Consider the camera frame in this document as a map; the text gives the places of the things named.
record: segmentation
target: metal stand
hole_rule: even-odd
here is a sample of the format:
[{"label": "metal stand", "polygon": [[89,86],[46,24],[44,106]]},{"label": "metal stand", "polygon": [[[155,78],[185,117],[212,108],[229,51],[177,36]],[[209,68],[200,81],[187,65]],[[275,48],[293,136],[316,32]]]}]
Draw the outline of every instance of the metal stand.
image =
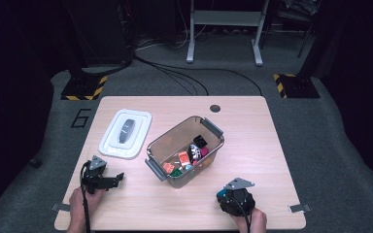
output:
[{"label": "metal stand", "polygon": [[195,50],[195,24],[232,25],[257,27],[255,39],[251,40],[256,66],[262,66],[259,38],[265,21],[269,0],[265,0],[261,12],[195,11],[194,0],[190,0],[190,33],[186,63],[193,62]]}]

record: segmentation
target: clear plastic bin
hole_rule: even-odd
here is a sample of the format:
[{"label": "clear plastic bin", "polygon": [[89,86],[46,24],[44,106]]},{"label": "clear plastic bin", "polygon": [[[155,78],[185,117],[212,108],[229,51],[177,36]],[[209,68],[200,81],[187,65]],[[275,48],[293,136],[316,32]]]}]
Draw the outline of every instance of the clear plastic bin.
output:
[{"label": "clear plastic bin", "polygon": [[[148,158],[145,162],[163,182],[167,180],[173,187],[180,188],[207,168],[215,159],[217,151],[223,146],[223,132],[207,118],[191,116],[151,142],[147,147]],[[173,177],[164,168],[170,163],[181,167],[178,153],[187,151],[193,139],[201,136],[207,143],[208,154],[188,170],[184,169],[178,177]]]}]

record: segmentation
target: bin handle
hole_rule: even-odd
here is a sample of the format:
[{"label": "bin handle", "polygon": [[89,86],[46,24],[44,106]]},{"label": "bin handle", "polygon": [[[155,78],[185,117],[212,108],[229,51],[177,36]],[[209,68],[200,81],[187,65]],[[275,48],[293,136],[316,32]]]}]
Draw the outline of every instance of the bin handle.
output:
[{"label": "bin handle", "polygon": [[222,136],[223,132],[220,130],[216,125],[214,125],[210,120],[207,118],[201,119],[201,124],[203,124],[205,127],[207,127],[213,134],[219,138]]},{"label": "bin handle", "polygon": [[147,163],[147,165],[151,168],[151,170],[153,170],[153,172],[156,174],[156,176],[159,178],[160,181],[163,182],[166,180],[165,175],[159,169],[155,161],[146,158],[145,163]]}]

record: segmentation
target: white tray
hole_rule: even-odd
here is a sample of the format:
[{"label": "white tray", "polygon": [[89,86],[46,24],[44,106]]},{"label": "white tray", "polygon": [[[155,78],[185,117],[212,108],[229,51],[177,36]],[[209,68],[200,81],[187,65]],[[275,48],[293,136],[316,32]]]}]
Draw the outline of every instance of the white tray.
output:
[{"label": "white tray", "polygon": [[[132,132],[127,135],[125,142],[120,143],[119,135],[122,130],[125,130],[122,127],[128,119],[134,120],[133,129]],[[134,158],[139,154],[144,144],[152,119],[152,115],[148,112],[127,109],[119,110],[115,114],[99,144],[99,151],[104,155],[125,159]]]}]

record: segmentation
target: human hand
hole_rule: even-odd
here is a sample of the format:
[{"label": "human hand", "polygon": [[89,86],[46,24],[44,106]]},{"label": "human hand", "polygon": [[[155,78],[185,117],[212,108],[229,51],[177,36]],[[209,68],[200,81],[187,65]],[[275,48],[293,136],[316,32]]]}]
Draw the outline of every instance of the human hand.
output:
[{"label": "human hand", "polygon": [[[248,227],[247,222],[245,221],[245,218],[243,216],[232,216],[232,219],[234,219],[235,223],[238,226],[240,233],[247,233]],[[251,223],[250,232],[251,233],[265,233],[266,232],[266,214],[262,212],[261,210],[254,208],[253,213],[248,216],[248,219]]]},{"label": "human hand", "polygon": [[[87,200],[87,208],[89,211],[89,216],[91,216],[98,203],[101,200],[102,195],[105,193],[105,189],[96,190],[94,194],[85,193]],[[69,211],[71,215],[71,222],[66,230],[67,233],[84,232],[85,228],[85,209],[84,209],[84,197],[80,187],[77,187],[72,192],[69,198],[69,204],[71,205],[71,210]]]}]

